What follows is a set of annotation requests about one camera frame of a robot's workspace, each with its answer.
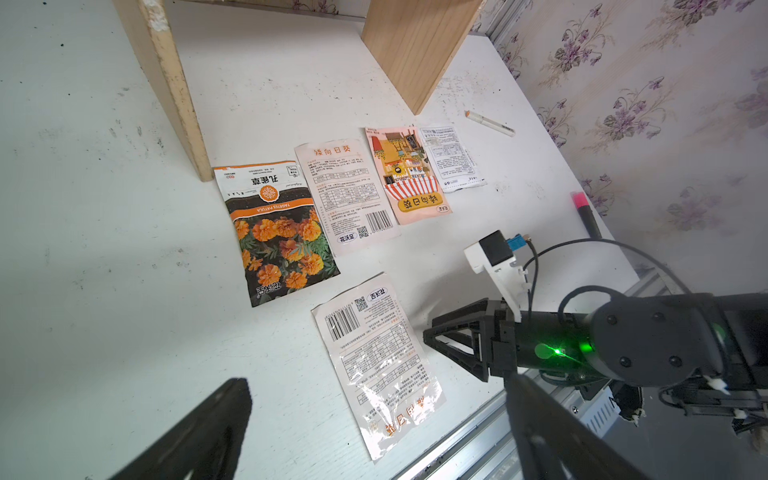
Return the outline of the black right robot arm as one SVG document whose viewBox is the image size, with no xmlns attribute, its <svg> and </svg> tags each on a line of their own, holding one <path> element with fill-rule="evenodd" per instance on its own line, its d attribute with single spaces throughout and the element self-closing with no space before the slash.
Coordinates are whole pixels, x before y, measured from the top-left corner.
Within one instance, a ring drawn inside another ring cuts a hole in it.
<svg viewBox="0 0 768 480">
<path fill-rule="evenodd" d="M 487 381 L 534 369 L 591 399 L 603 387 L 635 419 L 642 391 L 687 416 L 723 416 L 736 433 L 767 424 L 767 298 L 763 294 L 630 297 L 610 291 L 589 314 L 515 314 L 483 299 L 441 315 L 424 342 Z"/>
</svg>

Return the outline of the white barcode seed bag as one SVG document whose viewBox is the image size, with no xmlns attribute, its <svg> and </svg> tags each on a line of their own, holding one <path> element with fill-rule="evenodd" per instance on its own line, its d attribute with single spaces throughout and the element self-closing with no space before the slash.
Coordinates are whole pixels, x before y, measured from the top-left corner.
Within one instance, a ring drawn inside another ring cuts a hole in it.
<svg viewBox="0 0 768 480">
<path fill-rule="evenodd" d="M 375 173 L 357 139 L 295 148 L 332 252 L 345 255 L 400 235 Z"/>
</svg>

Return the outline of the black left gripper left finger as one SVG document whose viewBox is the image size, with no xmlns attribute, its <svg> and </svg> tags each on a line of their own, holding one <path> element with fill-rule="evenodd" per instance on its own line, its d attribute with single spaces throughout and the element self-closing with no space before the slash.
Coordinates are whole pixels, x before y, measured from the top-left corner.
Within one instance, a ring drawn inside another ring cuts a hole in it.
<svg viewBox="0 0 768 480">
<path fill-rule="evenodd" d="M 231 378 L 115 479 L 232 479 L 252 411 L 244 378 Z"/>
</svg>

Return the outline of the white text seed bag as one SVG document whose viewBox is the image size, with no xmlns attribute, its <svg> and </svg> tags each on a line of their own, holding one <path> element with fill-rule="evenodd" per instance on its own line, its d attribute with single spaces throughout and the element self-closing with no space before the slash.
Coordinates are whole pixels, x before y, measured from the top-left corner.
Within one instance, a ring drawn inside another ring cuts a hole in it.
<svg viewBox="0 0 768 480">
<path fill-rule="evenodd" d="M 453 126 L 421 127 L 419 133 L 445 193 L 486 184 L 479 167 L 464 148 Z"/>
</svg>

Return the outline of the colourful popcorn seed bag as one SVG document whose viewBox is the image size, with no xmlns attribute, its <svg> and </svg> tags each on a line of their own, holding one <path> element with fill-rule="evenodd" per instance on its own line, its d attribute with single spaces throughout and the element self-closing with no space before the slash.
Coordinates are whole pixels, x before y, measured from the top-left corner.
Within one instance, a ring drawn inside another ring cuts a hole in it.
<svg viewBox="0 0 768 480">
<path fill-rule="evenodd" d="M 366 128 L 365 134 L 400 225 L 452 213 L 417 127 Z"/>
</svg>

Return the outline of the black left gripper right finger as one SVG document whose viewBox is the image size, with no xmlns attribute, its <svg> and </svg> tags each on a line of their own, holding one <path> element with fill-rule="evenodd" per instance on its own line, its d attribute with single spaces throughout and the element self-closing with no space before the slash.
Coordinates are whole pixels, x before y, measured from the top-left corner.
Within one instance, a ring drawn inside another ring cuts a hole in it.
<svg viewBox="0 0 768 480">
<path fill-rule="evenodd" d="M 525 479 L 644 479 L 530 378 L 505 376 L 506 409 Z"/>
</svg>

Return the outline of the orange flower seed bag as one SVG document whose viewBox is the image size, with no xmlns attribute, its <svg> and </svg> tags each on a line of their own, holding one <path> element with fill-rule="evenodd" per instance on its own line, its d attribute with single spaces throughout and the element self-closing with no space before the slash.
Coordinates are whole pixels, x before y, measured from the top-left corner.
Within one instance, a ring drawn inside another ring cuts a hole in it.
<svg viewBox="0 0 768 480">
<path fill-rule="evenodd" d="M 340 274 L 298 162 L 217 167 L 254 307 Z"/>
</svg>

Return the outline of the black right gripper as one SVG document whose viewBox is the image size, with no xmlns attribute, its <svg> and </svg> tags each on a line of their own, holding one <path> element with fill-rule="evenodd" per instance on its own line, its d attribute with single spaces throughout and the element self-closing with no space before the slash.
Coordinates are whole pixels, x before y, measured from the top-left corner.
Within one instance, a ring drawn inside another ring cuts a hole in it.
<svg viewBox="0 0 768 480">
<path fill-rule="evenodd" d="M 432 319 L 423 340 L 475 378 L 487 381 L 518 371 L 516 325 L 504 301 L 481 299 Z M 479 333 L 480 344 L 472 335 Z"/>
</svg>

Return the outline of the white label seed bag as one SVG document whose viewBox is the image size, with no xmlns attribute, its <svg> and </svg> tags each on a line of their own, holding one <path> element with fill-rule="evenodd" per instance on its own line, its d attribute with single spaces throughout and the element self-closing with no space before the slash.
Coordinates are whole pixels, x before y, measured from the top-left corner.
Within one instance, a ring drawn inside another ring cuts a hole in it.
<svg viewBox="0 0 768 480">
<path fill-rule="evenodd" d="M 444 390 L 386 273 L 315 307 L 312 315 L 376 462 L 446 403 Z"/>
</svg>

